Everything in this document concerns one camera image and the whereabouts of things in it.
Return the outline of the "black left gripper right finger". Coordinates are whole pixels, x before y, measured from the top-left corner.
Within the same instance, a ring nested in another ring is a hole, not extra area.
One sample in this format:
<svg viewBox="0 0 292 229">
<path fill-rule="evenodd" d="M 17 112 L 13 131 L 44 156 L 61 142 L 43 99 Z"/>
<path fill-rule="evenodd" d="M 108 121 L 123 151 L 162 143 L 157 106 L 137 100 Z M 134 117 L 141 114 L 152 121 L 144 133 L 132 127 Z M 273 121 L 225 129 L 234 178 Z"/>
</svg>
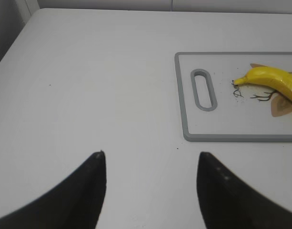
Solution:
<svg viewBox="0 0 292 229">
<path fill-rule="evenodd" d="M 201 152 L 196 177 L 201 214 L 208 229 L 292 229 L 292 213 Z"/>
</svg>

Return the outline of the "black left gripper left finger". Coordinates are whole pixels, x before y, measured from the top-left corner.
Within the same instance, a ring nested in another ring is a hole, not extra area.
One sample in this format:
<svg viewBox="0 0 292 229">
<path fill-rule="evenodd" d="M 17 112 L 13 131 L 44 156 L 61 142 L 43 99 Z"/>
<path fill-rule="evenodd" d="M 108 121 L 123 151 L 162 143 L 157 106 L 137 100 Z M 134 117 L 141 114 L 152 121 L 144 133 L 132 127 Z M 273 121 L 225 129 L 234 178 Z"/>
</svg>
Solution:
<svg viewBox="0 0 292 229">
<path fill-rule="evenodd" d="M 106 158 L 93 153 L 57 186 L 0 218 L 0 229 L 94 229 L 106 194 Z"/>
</svg>

